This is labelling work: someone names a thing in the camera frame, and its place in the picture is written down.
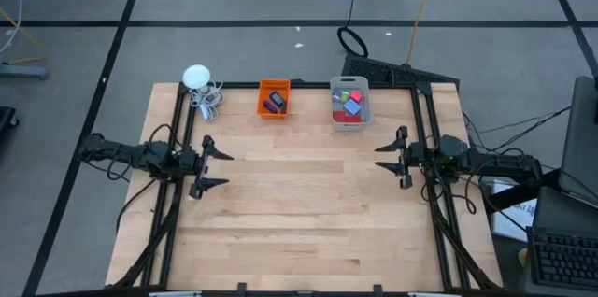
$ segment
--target black keyboard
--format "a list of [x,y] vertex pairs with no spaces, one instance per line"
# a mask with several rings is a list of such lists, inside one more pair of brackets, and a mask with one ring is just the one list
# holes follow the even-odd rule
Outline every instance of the black keyboard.
[[598,291],[598,234],[528,228],[534,282]]
[[343,76],[359,76],[369,82],[450,82],[459,88],[459,80],[413,69],[408,65],[388,64],[348,54],[345,58]]

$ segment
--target wooden tabletop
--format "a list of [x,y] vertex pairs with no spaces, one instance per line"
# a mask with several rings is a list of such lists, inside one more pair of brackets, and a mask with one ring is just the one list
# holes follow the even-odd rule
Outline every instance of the wooden tabletop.
[[[177,86],[154,85],[141,141],[172,120]],[[467,141],[455,86],[433,84],[433,91],[441,134]],[[442,290],[430,210],[420,197],[423,177],[413,169],[414,186],[404,191],[397,177],[374,165],[396,161],[397,153],[374,149],[389,144],[400,125],[407,126],[411,142],[417,140],[409,91],[370,91],[374,118],[360,133],[333,130],[328,90],[292,90],[286,120],[255,115],[257,90],[227,89],[224,95],[217,120],[196,115],[192,145],[201,150],[202,137],[210,134],[220,151],[234,156],[209,161],[209,176],[230,182],[196,201],[187,195],[193,178],[185,179],[169,289],[236,290],[246,282],[248,290],[371,291],[374,284],[385,291]],[[422,97],[421,104],[427,120]],[[156,139],[167,136],[163,130]],[[127,198],[148,181],[135,171]],[[121,278],[147,244],[157,189],[122,218],[107,283]],[[454,192],[463,194],[463,183]],[[477,188],[471,187],[470,198],[475,215],[455,200],[463,244],[502,284]],[[154,273],[161,260],[159,249]]]

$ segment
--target black metal frame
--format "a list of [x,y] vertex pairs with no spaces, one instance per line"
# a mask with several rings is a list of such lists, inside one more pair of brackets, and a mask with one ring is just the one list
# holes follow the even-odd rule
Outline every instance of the black metal frame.
[[[329,89],[330,83],[329,82],[304,82],[303,80],[293,80],[291,83],[291,87],[294,89]],[[259,88],[259,82],[225,82],[223,88],[225,89],[256,89]],[[413,111],[415,115],[415,122],[418,132],[418,139],[425,144],[425,130],[424,130],[424,121],[421,115],[421,107],[420,107],[420,93],[425,96],[426,106],[430,118],[430,124],[432,127],[432,137],[434,138],[434,143],[437,144],[440,141],[440,130],[438,127],[438,121],[435,113],[434,108],[434,100],[432,96],[432,88],[430,83],[404,83],[404,82],[374,82],[370,83],[370,89],[407,89],[411,92],[411,100]],[[184,98],[188,91],[179,83],[178,85],[178,93],[177,93],[177,101],[175,103],[175,111],[173,114],[172,119],[172,128],[175,133],[178,132],[179,129],[179,122],[181,118],[181,114],[183,111],[183,104]],[[185,125],[185,131],[183,136],[183,145],[189,145],[191,143],[192,138],[192,129],[193,129],[193,120],[195,115],[195,108],[189,106],[188,109],[188,116],[187,122]],[[168,144],[171,147],[174,147],[175,144],[175,137],[171,134],[168,140]],[[433,180],[426,177],[426,181],[428,184],[432,184]],[[158,282],[157,287],[166,289],[168,283],[168,275],[170,273],[170,263],[172,261],[172,252],[174,247],[174,240],[175,240],[175,233],[177,230],[177,219],[178,219],[178,210],[180,209],[180,199],[182,195],[182,178],[178,178],[174,181],[175,190],[173,194],[173,201],[171,204],[171,210],[174,209],[174,213],[169,210],[169,214],[173,214],[171,219],[168,221],[163,221],[163,213],[164,213],[164,204],[166,202],[166,196],[168,193],[167,182],[162,182],[160,184],[160,189],[158,190],[158,196],[156,200],[156,206],[154,209],[154,217],[151,224],[150,235],[149,239],[151,240],[151,244],[153,246],[150,248],[156,248],[157,245],[161,242],[160,231],[161,227],[164,224],[168,223],[167,232],[166,232],[166,242],[164,245],[164,256],[163,261],[161,264],[160,270],[160,279]],[[434,185],[428,186],[428,195],[430,197],[435,196],[435,189]],[[456,233],[458,239],[460,240],[459,236],[459,225],[457,221],[457,215],[455,211],[455,205],[453,199],[450,196],[445,196],[445,204],[448,213],[448,223],[451,226],[453,232]],[[431,214],[438,214],[440,212],[440,207],[438,203],[430,203],[430,212]],[[453,286],[451,284],[451,277],[450,277],[450,269],[449,269],[449,260],[447,257],[447,249],[444,242],[444,236],[438,226],[434,225],[434,239],[436,242],[436,249],[438,253],[438,263],[440,267],[440,275],[442,277],[442,285],[444,290],[452,289]],[[142,278],[141,278],[141,285],[142,286],[149,286],[151,282],[151,275],[152,275],[152,267],[153,267],[153,254],[150,254],[149,260],[145,265],[145,269],[143,270]],[[471,286],[469,284],[469,276],[467,274],[467,270],[462,263],[462,261],[457,258],[457,265],[459,270],[459,278],[460,278],[460,287],[469,289]],[[127,285],[132,285],[133,282],[130,280],[127,281]]]

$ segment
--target blue block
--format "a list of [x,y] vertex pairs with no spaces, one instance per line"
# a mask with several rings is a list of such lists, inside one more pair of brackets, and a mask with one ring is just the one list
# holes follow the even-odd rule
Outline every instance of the blue block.
[[359,104],[353,100],[348,100],[343,107],[351,115],[355,115],[362,110]]

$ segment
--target orange container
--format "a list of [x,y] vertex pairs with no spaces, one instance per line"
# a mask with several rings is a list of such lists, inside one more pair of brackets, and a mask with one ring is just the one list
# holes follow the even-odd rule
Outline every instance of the orange container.
[[[281,114],[281,109],[270,100],[270,94],[278,92],[280,97],[286,101],[287,111]],[[263,101],[270,102],[278,109],[277,114],[273,114],[263,105]],[[284,119],[289,114],[289,105],[291,103],[291,81],[281,78],[264,78],[260,81],[260,96],[258,96],[258,115],[264,119]]]

